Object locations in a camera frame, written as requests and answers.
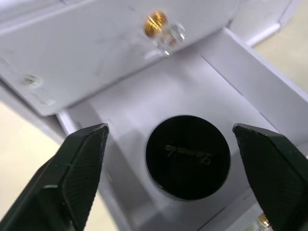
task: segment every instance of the round black disc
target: round black disc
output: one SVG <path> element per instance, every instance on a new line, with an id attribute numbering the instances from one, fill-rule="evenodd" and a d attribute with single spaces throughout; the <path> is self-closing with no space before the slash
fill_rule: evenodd
<path id="1" fill-rule="evenodd" d="M 168 194 L 197 200 L 212 195 L 224 184 L 230 151 L 214 125 L 181 115 L 167 119 L 152 132 L 146 163 L 156 184 Z"/>

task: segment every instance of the black round lid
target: black round lid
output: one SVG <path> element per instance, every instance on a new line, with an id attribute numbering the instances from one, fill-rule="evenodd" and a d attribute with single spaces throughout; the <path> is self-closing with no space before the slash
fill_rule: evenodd
<path id="1" fill-rule="evenodd" d="M 181 115 L 167 119 L 152 132 L 146 163 L 156 184 L 168 194 L 197 200 L 212 195 L 224 184 L 230 151 L 214 125 Z"/>

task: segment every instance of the gold screw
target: gold screw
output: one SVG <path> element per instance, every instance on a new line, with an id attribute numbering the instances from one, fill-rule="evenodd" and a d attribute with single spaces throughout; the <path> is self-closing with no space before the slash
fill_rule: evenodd
<path id="1" fill-rule="evenodd" d="M 149 38 L 154 38 L 162 32 L 163 25 L 168 22 L 167 17 L 162 12 L 155 12 L 148 16 L 144 25 L 144 33 Z"/>

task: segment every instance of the beige background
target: beige background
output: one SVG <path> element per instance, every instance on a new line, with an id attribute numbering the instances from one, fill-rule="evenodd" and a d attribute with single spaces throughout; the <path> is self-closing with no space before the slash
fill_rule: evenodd
<path id="1" fill-rule="evenodd" d="M 291 22 L 255 49 L 299 87 L 308 92 L 308 0 Z M 55 154 L 59 145 L 0 103 L 0 218 L 35 171 Z M 87 231 L 117 230 L 97 195 Z"/>

